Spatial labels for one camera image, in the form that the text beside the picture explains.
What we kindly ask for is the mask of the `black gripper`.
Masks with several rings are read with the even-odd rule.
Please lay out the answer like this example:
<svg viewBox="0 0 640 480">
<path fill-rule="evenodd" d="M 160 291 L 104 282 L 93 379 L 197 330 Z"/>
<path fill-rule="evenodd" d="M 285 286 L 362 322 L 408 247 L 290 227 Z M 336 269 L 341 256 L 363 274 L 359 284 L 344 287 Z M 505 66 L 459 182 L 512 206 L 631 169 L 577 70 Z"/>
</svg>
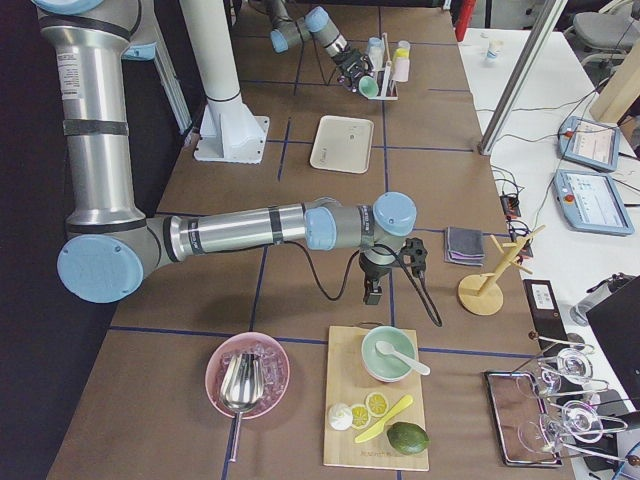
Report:
<svg viewBox="0 0 640 480">
<path fill-rule="evenodd" d="M 372 78 L 375 73 L 371 59 L 355 48 L 336 54 L 335 64 L 340 71 L 338 83 L 352 93 L 359 92 L 360 78 Z"/>
<path fill-rule="evenodd" d="M 388 275 L 396 264 L 394 252 L 384 247 L 374 247 L 359 254 L 359 266 L 364 273 L 365 305 L 379 304 L 383 294 L 381 279 Z"/>
</svg>

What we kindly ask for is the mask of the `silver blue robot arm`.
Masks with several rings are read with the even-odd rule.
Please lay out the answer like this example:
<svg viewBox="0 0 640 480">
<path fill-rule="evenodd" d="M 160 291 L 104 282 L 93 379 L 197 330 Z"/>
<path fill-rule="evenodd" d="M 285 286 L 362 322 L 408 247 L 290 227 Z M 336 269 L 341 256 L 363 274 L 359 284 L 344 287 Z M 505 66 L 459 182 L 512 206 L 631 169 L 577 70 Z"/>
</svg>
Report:
<svg viewBox="0 0 640 480">
<path fill-rule="evenodd" d="M 304 17 L 294 20 L 289 16 L 284 1 L 271 0 L 264 4 L 272 25 L 270 39 L 276 53 L 314 40 L 337 67 L 339 83 L 368 99 L 378 95 L 370 58 L 348 42 L 323 7 L 314 7 Z"/>
<path fill-rule="evenodd" d="M 192 114 L 150 1 L 40 1 L 41 34 L 56 52 L 74 209 L 57 259 L 64 286 L 92 303 L 132 294 L 152 272 L 191 256 L 295 243 L 351 247 L 372 299 L 398 265 L 416 219 L 414 202 L 385 193 L 372 205 L 330 198 L 206 217 L 156 215 L 175 142 L 131 143 L 127 74 L 142 91 L 152 76 L 181 134 Z M 154 153 L 161 157 L 153 162 Z"/>
</svg>

